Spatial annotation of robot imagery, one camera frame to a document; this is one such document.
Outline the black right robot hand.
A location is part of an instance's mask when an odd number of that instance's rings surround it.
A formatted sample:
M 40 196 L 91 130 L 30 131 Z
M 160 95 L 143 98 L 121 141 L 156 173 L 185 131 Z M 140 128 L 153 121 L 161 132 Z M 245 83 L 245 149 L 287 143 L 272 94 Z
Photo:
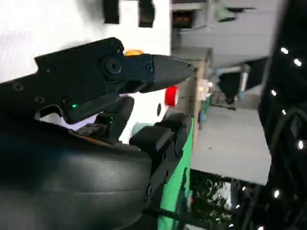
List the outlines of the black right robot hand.
M 0 227 L 118 230 L 136 222 L 183 155 L 183 113 L 119 137 L 148 93 L 186 80 L 175 57 L 126 56 L 111 37 L 35 58 L 36 73 L 0 85 Z

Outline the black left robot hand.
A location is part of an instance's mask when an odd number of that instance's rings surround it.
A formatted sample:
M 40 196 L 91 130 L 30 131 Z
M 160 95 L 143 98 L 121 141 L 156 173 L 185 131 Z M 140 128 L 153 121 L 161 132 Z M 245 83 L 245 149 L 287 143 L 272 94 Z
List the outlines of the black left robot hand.
M 105 23 L 119 24 L 119 1 L 103 0 L 102 13 Z M 152 0 L 138 0 L 139 27 L 152 28 L 155 19 L 155 6 Z

